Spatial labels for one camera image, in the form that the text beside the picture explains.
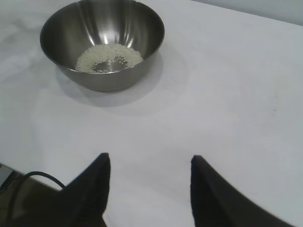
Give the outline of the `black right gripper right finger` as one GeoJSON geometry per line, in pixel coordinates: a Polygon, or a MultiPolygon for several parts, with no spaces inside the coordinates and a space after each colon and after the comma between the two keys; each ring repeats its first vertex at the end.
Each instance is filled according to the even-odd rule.
{"type": "Polygon", "coordinates": [[[288,227],[253,203],[199,155],[191,160],[190,201],[196,227],[288,227]]]}

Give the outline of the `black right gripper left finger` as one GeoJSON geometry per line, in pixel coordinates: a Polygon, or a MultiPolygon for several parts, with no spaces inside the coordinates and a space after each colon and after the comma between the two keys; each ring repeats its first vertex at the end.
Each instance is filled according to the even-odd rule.
{"type": "Polygon", "coordinates": [[[111,164],[108,153],[100,154],[78,177],[52,200],[50,227],[105,227],[111,164]]]}

